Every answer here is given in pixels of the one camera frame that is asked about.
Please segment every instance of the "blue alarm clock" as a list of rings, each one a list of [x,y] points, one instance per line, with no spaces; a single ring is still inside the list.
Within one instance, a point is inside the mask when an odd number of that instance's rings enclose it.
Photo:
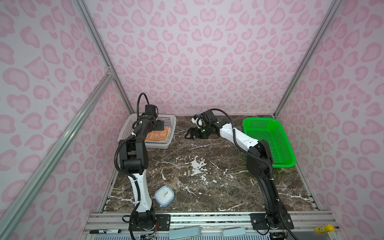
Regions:
[[[166,207],[175,199],[175,194],[170,187],[162,186],[156,191],[155,199],[159,203],[160,207]]]

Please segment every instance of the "brown marble surface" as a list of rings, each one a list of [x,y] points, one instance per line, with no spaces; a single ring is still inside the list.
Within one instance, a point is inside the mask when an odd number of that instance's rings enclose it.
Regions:
[[[235,127],[242,130],[242,121],[251,116],[232,117]],[[177,117],[175,135],[168,149],[148,149],[150,196],[154,198],[155,192],[164,185],[175,193],[174,201],[165,208],[153,199],[155,210],[263,211],[263,196],[256,179],[246,169],[245,155],[224,138],[184,139],[187,129],[193,127],[190,119]],[[278,192],[288,210],[313,210],[294,167],[274,169],[274,174]],[[133,203],[130,181],[119,174],[106,211],[130,212]]]

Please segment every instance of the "pink heart patterned wallpaper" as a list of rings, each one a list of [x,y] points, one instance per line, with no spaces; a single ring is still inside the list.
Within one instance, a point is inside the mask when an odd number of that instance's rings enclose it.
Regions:
[[[15,229],[11,240],[80,239],[114,169],[128,112],[111,83]]]
[[[275,111],[331,0],[86,3],[132,105],[253,114]]]
[[[71,0],[0,2],[0,217],[105,73]]]
[[[383,1],[347,0],[279,117],[346,240],[383,239]]]

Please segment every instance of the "light blue vented panel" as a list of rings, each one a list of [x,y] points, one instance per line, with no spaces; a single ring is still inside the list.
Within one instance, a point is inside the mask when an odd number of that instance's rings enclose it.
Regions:
[[[135,234],[136,239],[140,239],[140,234]],[[244,236],[224,238],[221,233],[202,233],[199,237],[189,238],[190,240],[270,240],[269,234],[261,236],[258,233],[247,233]],[[129,233],[123,234],[99,234],[94,240],[131,240]],[[167,233],[159,233],[157,240],[168,240]]]

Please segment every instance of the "orange book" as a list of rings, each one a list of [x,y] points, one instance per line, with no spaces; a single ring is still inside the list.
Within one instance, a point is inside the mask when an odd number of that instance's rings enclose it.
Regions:
[[[170,127],[164,127],[163,131],[152,131],[148,133],[145,141],[166,141],[169,137]]]

